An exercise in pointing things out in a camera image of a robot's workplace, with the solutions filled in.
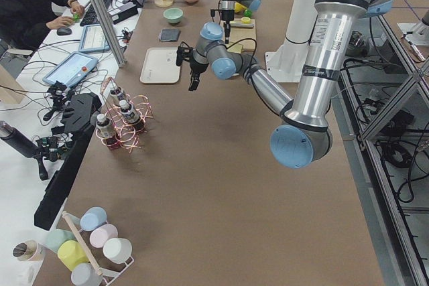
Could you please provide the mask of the yellow lemon upper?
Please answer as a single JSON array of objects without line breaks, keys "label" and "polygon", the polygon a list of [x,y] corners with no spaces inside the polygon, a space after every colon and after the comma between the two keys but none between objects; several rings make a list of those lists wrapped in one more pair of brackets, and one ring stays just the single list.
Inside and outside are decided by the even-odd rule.
[{"label": "yellow lemon upper", "polygon": [[247,9],[247,7],[246,7],[246,6],[244,6],[244,5],[242,5],[242,4],[240,4],[239,2],[236,2],[236,3],[235,3],[235,8],[234,8],[235,13],[243,12],[243,11],[245,11],[246,9]]}]

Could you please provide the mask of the halved lemon slice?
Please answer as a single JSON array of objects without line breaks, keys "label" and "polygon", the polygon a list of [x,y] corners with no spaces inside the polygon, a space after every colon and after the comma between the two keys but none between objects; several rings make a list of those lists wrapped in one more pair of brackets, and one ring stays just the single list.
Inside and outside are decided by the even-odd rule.
[{"label": "halved lemon slice", "polygon": [[250,23],[251,23],[251,18],[250,18],[250,17],[247,17],[247,16],[243,16],[243,17],[241,18],[241,23],[244,23],[244,24],[250,24]]}]

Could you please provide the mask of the wooden cutting board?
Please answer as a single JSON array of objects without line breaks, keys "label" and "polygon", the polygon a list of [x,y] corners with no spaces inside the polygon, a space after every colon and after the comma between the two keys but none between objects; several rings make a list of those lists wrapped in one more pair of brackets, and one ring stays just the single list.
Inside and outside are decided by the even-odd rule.
[{"label": "wooden cutting board", "polygon": [[[241,19],[235,19],[234,21],[241,22]],[[243,45],[243,50],[245,51],[254,50],[254,40],[256,39],[256,22],[254,19],[251,19],[251,23],[255,25],[253,29],[231,28],[229,44],[237,42],[238,44]]]}]

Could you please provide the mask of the grey folded cloth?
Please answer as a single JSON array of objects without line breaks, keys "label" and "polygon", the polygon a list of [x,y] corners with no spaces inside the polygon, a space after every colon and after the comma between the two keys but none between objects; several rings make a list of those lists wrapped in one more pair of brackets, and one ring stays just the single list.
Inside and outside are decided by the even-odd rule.
[{"label": "grey folded cloth", "polygon": [[161,30],[158,39],[161,42],[177,42],[181,31],[176,28],[164,28]]}]

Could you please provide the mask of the mint green bowl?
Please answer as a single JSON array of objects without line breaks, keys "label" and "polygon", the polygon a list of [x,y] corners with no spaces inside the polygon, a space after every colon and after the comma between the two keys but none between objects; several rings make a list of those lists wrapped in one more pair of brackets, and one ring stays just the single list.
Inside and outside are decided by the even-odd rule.
[{"label": "mint green bowl", "polygon": [[184,12],[180,8],[169,8],[163,12],[164,19],[171,25],[180,23]]}]

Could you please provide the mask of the drink bottle lower left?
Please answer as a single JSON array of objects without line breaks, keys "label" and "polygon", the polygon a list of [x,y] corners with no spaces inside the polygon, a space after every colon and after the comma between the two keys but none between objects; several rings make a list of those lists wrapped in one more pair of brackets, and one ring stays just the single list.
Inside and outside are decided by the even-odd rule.
[{"label": "drink bottle lower left", "polygon": [[119,101],[119,106],[125,122],[131,125],[137,133],[142,132],[144,130],[144,122],[133,104],[123,99]]}]

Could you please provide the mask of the drink bottle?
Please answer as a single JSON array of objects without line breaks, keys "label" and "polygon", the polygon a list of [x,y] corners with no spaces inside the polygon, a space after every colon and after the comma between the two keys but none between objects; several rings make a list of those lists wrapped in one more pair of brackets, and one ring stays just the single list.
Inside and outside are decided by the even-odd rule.
[{"label": "drink bottle", "polygon": [[125,122],[131,125],[137,133],[142,132],[144,130],[144,122],[133,104],[123,99],[119,101],[119,106]]},{"label": "drink bottle", "polygon": [[125,91],[121,87],[110,89],[109,97],[115,106],[119,106],[122,100],[127,100]]},{"label": "drink bottle", "polygon": [[117,138],[111,120],[105,114],[100,113],[97,115],[96,126],[100,138],[109,149],[113,149],[117,145]]}]

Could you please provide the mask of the blue teach pendant far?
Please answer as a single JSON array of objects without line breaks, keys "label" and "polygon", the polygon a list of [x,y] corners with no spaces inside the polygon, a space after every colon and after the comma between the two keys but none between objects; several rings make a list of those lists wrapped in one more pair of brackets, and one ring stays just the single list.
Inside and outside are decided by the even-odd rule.
[{"label": "blue teach pendant far", "polygon": [[98,53],[110,50],[109,44],[99,24],[83,27],[78,51],[82,53]]}]

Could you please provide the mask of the blue teach pendant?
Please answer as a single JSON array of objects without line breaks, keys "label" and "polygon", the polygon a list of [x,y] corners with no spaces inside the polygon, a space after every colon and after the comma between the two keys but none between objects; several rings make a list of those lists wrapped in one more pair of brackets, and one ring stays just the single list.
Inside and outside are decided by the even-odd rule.
[{"label": "blue teach pendant", "polygon": [[109,44],[99,24],[83,27],[78,51],[82,53],[98,53],[110,50]]},{"label": "blue teach pendant", "polygon": [[49,74],[45,75],[42,80],[49,85],[60,82],[72,88],[97,66],[98,61],[94,56],[82,52],[73,52]]}]

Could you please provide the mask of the blue teach pendant near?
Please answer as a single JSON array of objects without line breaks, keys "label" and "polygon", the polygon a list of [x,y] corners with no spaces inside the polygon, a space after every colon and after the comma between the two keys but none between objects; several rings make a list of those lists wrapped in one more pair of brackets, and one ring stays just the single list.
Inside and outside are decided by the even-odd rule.
[{"label": "blue teach pendant near", "polygon": [[82,52],[73,52],[49,74],[45,75],[42,80],[49,85],[60,82],[72,88],[97,66],[98,61],[94,56]]}]

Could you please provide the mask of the blue pastel cup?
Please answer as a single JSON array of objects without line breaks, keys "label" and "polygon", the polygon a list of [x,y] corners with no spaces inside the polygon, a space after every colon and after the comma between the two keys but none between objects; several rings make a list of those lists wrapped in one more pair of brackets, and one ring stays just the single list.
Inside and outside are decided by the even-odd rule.
[{"label": "blue pastel cup", "polygon": [[104,208],[95,206],[89,208],[80,219],[80,227],[87,232],[107,223],[107,213]]}]

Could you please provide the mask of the pink pastel cup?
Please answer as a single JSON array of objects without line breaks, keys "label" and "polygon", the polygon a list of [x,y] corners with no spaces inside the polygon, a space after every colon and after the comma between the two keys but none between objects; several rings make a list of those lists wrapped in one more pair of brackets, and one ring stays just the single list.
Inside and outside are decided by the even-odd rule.
[{"label": "pink pastel cup", "polygon": [[104,224],[94,229],[90,234],[90,244],[95,248],[103,248],[104,244],[111,238],[118,237],[118,230],[113,224]]}]

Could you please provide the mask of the white pastel cup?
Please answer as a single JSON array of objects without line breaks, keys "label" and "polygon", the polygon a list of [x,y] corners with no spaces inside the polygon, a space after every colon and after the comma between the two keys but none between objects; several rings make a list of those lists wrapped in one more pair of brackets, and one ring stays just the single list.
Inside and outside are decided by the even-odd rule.
[{"label": "white pastel cup", "polygon": [[132,243],[126,238],[110,238],[103,246],[103,254],[116,264],[125,263],[132,253]]}]

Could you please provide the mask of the grey pastel cup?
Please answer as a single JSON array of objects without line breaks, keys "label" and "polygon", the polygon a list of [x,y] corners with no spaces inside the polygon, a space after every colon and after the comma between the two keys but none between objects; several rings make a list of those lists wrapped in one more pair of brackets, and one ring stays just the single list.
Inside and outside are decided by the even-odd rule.
[{"label": "grey pastel cup", "polygon": [[102,279],[89,263],[78,264],[71,272],[71,281],[75,286],[99,286]]}]

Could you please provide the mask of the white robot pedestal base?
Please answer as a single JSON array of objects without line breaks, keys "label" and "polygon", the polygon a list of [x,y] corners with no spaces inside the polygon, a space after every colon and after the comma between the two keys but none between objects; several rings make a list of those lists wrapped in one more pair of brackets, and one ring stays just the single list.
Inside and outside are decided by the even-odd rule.
[{"label": "white robot pedestal base", "polygon": [[299,82],[317,17],[315,0],[294,0],[284,43],[265,53],[267,72],[277,82]]}]

